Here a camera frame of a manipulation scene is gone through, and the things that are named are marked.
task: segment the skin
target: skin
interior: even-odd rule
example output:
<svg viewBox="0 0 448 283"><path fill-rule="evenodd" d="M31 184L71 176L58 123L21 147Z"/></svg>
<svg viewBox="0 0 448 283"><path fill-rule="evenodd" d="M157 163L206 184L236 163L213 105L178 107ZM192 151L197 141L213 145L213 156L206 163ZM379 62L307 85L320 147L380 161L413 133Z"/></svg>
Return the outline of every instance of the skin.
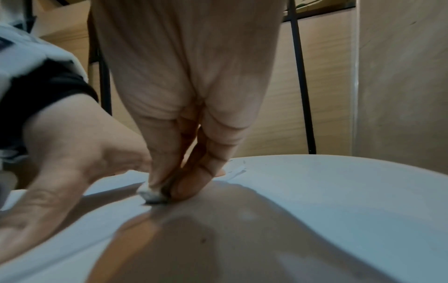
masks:
<svg viewBox="0 0 448 283"><path fill-rule="evenodd" d="M257 117L283 8L281 0L93 0L102 51L143 138L82 94L30 118L24 140L40 170L0 219L0 263L51 236L102 177L150 172L160 190L176 175L171 196L183 200L219 175Z"/></svg>

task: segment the white surface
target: white surface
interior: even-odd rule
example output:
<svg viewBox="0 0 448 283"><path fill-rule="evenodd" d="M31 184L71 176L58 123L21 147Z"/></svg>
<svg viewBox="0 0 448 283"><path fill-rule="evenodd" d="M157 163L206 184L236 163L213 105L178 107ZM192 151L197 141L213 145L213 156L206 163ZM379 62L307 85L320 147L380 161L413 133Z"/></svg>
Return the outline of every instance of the white surface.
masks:
<svg viewBox="0 0 448 283"><path fill-rule="evenodd" d="M254 189L330 242L399 281L446 282L448 176L377 160L311 155L233 159L225 169L229 174L222 179ZM88 193L146 178L128 172L100 180ZM82 282L114 231L149 209L140 205L143 202L135 196L90 212L3 265L0 282L59 281L58 271L65 268L71 272L65 281ZM105 216L111 211L114 217Z"/></svg>

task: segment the black sleeve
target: black sleeve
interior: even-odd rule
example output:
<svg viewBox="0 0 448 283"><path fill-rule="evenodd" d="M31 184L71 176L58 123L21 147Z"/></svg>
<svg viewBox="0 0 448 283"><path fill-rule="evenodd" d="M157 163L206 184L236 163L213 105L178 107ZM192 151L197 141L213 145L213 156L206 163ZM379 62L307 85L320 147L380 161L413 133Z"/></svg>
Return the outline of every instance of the black sleeve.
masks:
<svg viewBox="0 0 448 283"><path fill-rule="evenodd" d="M24 153L22 128L45 107L65 97L84 93L96 101L95 90L63 64L47 60L31 73L12 79L0 101L0 150Z"/></svg>

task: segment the hand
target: hand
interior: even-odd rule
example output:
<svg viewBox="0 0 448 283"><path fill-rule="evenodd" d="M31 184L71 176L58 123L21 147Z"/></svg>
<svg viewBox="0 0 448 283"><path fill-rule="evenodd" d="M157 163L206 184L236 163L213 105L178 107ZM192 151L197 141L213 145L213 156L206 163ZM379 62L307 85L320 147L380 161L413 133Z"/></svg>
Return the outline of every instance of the hand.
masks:
<svg viewBox="0 0 448 283"><path fill-rule="evenodd" d="M0 263L48 238L96 180L151 168L141 136L84 94L43 109L27 121L23 133L39 174L0 219Z"/></svg>
<svg viewBox="0 0 448 283"><path fill-rule="evenodd" d="M188 198L235 153L269 83L284 4L92 1L117 91L153 158L152 189L160 190L176 174L171 196Z"/></svg>

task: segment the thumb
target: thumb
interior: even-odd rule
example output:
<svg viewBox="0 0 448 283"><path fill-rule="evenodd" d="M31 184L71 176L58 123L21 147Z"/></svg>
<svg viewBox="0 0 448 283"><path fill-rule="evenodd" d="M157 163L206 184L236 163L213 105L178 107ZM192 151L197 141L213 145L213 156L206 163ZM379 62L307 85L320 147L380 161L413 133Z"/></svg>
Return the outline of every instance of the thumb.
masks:
<svg viewBox="0 0 448 283"><path fill-rule="evenodd" d="M0 263L51 236L89 185L77 170L42 170L25 195L0 219Z"/></svg>

